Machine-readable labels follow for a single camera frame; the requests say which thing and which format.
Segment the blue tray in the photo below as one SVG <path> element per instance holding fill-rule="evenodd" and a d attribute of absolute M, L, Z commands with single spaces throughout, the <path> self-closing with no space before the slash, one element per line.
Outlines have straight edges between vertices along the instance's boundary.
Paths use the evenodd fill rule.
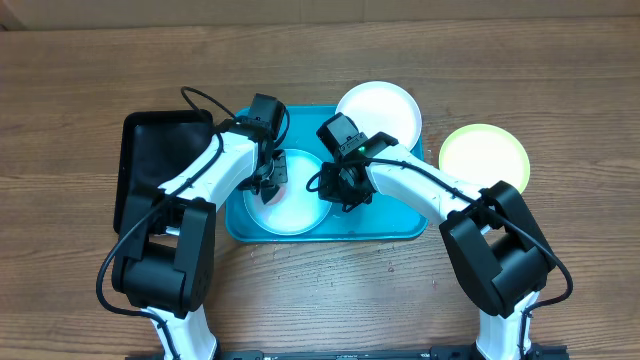
<path fill-rule="evenodd" d="M 333 161 L 331 154 L 316 136 L 320 125 L 335 114 L 335 105 L 288 106 L 291 125 L 281 149 L 300 149 L 322 161 Z M 246 115 L 243 109 L 238 115 Z M 411 153 L 424 160 L 422 139 Z M 333 204 L 327 217 L 310 231 L 284 236 L 272 234 L 256 224 L 247 212 L 242 192 L 234 190 L 226 201 L 225 223 L 235 239 L 243 242 L 301 242 L 345 240 L 406 240 L 418 237 L 427 227 L 427 219 L 389 196 L 374 194 L 370 205 L 360 205 L 349 213 L 340 204 Z"/>

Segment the wood grain surface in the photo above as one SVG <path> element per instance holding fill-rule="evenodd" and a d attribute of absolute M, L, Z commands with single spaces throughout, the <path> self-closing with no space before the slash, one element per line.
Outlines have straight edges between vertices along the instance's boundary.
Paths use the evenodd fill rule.
<path fill-rule="evenodd" d="M 466 124 L 495 124 L 523 143 L 525 199 L 576 283 L 568 302 L 536 312 L 533 339 L 567 344 L 576 359 L 637 359 L 638 18 L 1 33 L 0 358 L 160 349 L 148 321 L 110 314 L 94 294 L 116 240 L 129 113 L 185 109 L 181 85 L 237 110 L 256 92 L 335 104 L 374 79 L 416 98 L 434 163 Z M 226 350 L 474 341 L 478 311 L 437 229 L 406 242 L 243 246 L 223 216 L 205 306 Z M 564 286 L 554 271 L 542 298 Z"/>
<path fill-rule="evenodd" d="M 640 0 L 0 0 L 9 30 L 638 16 Z"/>

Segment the white plate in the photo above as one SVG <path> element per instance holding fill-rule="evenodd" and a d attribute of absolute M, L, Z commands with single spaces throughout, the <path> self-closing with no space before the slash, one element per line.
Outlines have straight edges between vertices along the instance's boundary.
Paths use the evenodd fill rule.
<path fill-rule="evenodd" d="M 422 130 L 416 101 L 403 88 L 384 81 L 371 81 L 349 90 L 336 113 L 350 117 L 358 130 L 371 138 L 385 132 L 411 150 Z"/>
<path fill-rule="evenodd" d="M 322 161 L 314 155 L 295 149 L 285 150 L 287 156 L 287 183 L 280 185 L 276 196 L 267 204 L 260 195 L 244 191 L 244 203 L 249 215 L 261 228 L 278 235 L 305 233 L 324 220 L 331 203 L 308 192 L 307 182 L 320 171 Z M 318 186 L 316 179 L 312 188 Z"/>

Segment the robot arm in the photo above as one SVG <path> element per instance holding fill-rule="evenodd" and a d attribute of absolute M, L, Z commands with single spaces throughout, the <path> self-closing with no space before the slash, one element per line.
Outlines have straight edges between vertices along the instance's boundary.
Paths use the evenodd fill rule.
<path fill-rule="evenodd" d="M 505 182 L 483 189 L 448 176 L 417 159 L 387 134 L 367 138 L 340 113 L 325 122 L 317 135 L 335 161 L 323 164 L 317 189 L 320 198 L 342 203 L 343 210 L 351 211 L 371 202 L 372 194 L 379 192 L 406 203 L 438 225 L 458 282 L 480 309 L 477 351 L 490 360 L 519 358 L 522 326 L 522 346 L 529 349 L 529 321 L 523 324 L 521 315 L 536 301 L 555 263 L 509 229 L 500 240 L 487 244 L 483 235 L 503 224 L 481 211 L 481 207 L 495 209 L 550 251 L 519 192 Z M 475 199 L 475 204 L 453 195 L 452 188 Z"/>
<path fill-rule="evenodd" d="M 480 198 L 480 186 L 466 183 L 446 175 L 442 171 L 421 161 L 402 145 L 388 146 L 375 156 L 376 159 L 387 159 L 416 165 L 437 176 L 450 186 L 474 198 Z M 434 225 L 440 225 L 447 215 L 454 211 L 462 211 L 469 206 L 460 198 L 452 196 L 442 187 L 425 178 L 423 175 L 397 165 L 371 163 L 366 167 L 367 177 L 373 188 L 382 195 L 388 195 L 409 205 Z"/>
<path fill-rule="evenodd" d="M 286 181 L 284 153 L 275 150 L 274 142 L 283 116 L 282 103 L 257 94 L 248 116 L 226 120 L 220 126 L 222 144 L 214 136 L 180 175 L 157 189 L 138 186 L 126 198 L 121 236 L 219 154 L 192 186 L 174 194 L 177 197 L 145 228 L 132 233 L 114 259 L 114 289 L 126 294 L 131 305 L 166 323 L 182 359 L 212 359 L 216 353 L 217 342 L 202 306 L 213 271 L 216 212 L 236 187 L 261 193 L 268 201 L 269 194 Z M 179 236 L 175 248 L 149 241 L 149 234 L 165 233 Z M 170 360 L 168 340 L 152 322 L 165 349 L 164 358 Z"/>

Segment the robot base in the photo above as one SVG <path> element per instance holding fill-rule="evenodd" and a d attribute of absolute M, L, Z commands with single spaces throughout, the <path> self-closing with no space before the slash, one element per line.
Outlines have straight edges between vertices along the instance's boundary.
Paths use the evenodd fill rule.
<path fill-rule="evenodd" d="M 434 346 L 429 350 L 317 352 L 264 354 L 260 351 L 224 352 L 220 360 L 484 360 L 474 345 Z M 533 344 L 527 360 L 568 360 L 566 346 Z"/>

